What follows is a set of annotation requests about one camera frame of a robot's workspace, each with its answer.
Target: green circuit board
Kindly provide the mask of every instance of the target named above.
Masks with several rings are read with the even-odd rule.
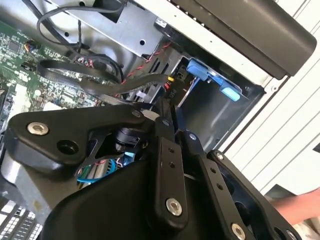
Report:
[[[56,51],[39,44],[31,56],[25,43],[32,39],[0,21],[0,130],[8,120],[23,112],[94,107],[98,100],[79,88],[41,77],[40,60],[70,61]]]

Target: blue tab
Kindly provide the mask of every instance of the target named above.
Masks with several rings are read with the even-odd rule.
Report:
[[[205,81],[208,78],[208,69],[194,59],[190,59],[186,70],[192,75],[200,78],[202,81]]]
[[[227,81],[223,82],[223,84],[220,87],[220,91],[234,102],[240,99],[240,94],[238,93],[238,90]]]
[[[240,99],[240,89],[237,89],[234,85],[230,84],[224,77],[219,76],[218,73],[217,75],[209,73],[208,68],[196,61],[195,59],[190,59],[189,64],[186,67],[186,70],[190,74],[197,77],[197,80],[194,82],[193,86],[191,87],[191,90],[198,83],[199,80],[206,81],[209,78],[215,81],[217,84],[219,84],[221,86],[219,89],[220,92],[222,92],[232,101],[236,102]]]

